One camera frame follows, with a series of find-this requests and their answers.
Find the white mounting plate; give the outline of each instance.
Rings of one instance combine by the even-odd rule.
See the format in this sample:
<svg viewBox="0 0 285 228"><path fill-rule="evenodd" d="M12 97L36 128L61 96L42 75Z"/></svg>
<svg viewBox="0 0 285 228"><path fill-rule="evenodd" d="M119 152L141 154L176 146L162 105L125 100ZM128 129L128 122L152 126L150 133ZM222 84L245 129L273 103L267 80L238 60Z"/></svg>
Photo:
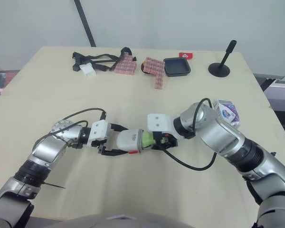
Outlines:
<svg viewBox="0 0 285 228"><path fill-rule="evenodd" d="M173 119L166 114L148 114L148 131L172 134L176 139L184 139L173 126Z"/></svg>

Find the black pole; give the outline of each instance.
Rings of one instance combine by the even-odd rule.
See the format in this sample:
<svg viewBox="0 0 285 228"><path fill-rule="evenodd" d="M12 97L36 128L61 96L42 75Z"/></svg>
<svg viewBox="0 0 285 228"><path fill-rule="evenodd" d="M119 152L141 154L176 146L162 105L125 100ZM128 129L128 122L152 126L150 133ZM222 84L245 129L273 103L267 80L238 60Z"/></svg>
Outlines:
<svg viewBox="0 0 285 228"><path fill-rule="evenodd" d="M224 66L224 64L225 64L225 62L226 62L226 60L227 60L229 54L233 51L233 49L234 49L234 47L235 47L236 44L237 44L237 41L236 41L236 40L232 40L232 41L229 43L229 45L228 45L228 47L227 47L227 49L226 49L226 54L225 54L225 56L224 56L222 62L220 63L219 68L222 68L222 67Z"/></svg>
<svg viewBox="0 0 285 228"><path fill-rule="evenodd" d="M77 7L77 11L78 11L78 13L79 13L79 16L80 16L82 25L83 25L84 28L85 28L85 33L86 33L86 35L87 35L87 38L88 38L89 41L90 41L91 47L96 47L95 41L94 41L94 39L93 39L91 30L90 30L90 27L89 27L89 24L88 24L87 21L86 21L86 16L85 16L84 10L82 9L80 0L74 0L74 2L75 2L75 5L76 5L76 7Z"/></svg>

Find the black strap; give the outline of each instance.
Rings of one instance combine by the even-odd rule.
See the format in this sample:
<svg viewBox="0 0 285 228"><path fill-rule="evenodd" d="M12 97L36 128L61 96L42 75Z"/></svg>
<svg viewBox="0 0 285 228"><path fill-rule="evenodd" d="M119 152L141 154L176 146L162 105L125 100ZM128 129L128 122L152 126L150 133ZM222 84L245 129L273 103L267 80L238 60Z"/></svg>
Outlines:
<svg viewBox="0 0 285 228"><path fill-rule="evenodd" d="M78 52L73 52L72 58L75 59L75 64L73 65L73 70L79 71L80 70L79 65L91 63L92 67L94 69L101 70L101 71L107 71L107 70L112 71L115 69L117 63L122 59L125 52L128 52L128 54L130 56L132 55L132 51L128 47L124 47L121 50L119 57L114 56L114 55L110 55L110 54L102 54L102 55L98 55L98 56L84 56ZM99 61L93 61L92 60L92 59L101 58L103 56L109 57L111 60L99 60ZM111 67L98 64L98 63L106 63L106 62L115 62L115 63Z"/></svg>

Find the red cap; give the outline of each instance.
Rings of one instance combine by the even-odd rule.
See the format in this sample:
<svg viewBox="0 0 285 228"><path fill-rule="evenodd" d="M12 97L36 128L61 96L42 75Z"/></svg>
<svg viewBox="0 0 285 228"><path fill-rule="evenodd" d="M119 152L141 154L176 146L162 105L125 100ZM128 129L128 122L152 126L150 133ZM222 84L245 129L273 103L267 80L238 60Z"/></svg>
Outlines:
<svg viewBox="0 0 285 228"><path fill-rule="evenodd" d="M129 154L135 154L138 153L138 151L129 151Z"/></svg>

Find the black stand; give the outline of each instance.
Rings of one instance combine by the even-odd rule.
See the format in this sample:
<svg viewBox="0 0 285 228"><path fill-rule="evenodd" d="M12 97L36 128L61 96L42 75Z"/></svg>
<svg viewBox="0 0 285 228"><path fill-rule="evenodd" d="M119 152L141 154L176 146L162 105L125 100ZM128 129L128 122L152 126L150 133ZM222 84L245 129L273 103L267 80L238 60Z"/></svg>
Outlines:
<svg viewBox="0 0 285 228"><path fill-rule="evenodd" d="M235 45L237 44L236 40L232 40L226 49L226 54L221 63L212 63L208 67L208 71L214 75L215 77L226 77L230 73L230 69L228 66L224 65L229 54L233 51Z"/></svg>

